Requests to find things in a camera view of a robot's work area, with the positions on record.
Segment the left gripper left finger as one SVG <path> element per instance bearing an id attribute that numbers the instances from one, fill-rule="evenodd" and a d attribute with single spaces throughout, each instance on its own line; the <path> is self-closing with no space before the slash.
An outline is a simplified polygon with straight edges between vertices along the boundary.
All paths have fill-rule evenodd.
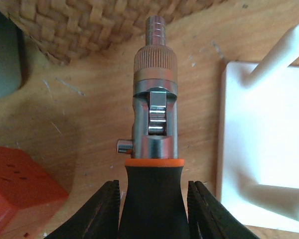
<path id="1" fill-rule="evenodd" d="M 107 181 L 47 239 L 116 239 L 120 212 L 119 181 Z"/>

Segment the orange black ratchet screwdriver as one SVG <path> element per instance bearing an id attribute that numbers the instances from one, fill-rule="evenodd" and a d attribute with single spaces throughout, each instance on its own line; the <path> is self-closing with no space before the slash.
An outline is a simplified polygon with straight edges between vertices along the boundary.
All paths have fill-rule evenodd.
<path id="1" fill-rule="evenodd" d="M 165 20 L 146 20 L 146 42 L 134 58 L 134 123 L 131 139 L 120 139 L 128 188 L 121 239 L 190 237 L 181 193 L 184 160 L 178 157 L 177 58 L 167 46 Z"/>

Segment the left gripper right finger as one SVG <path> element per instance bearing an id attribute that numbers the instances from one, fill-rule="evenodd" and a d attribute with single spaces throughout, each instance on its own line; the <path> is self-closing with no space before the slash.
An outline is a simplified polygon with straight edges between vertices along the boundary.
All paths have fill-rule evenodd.
<path id="1" fill-rule="evenodd" d="M 189 181 L 188 224 L 192 239 L 257 239 L 200 181 Z"/>

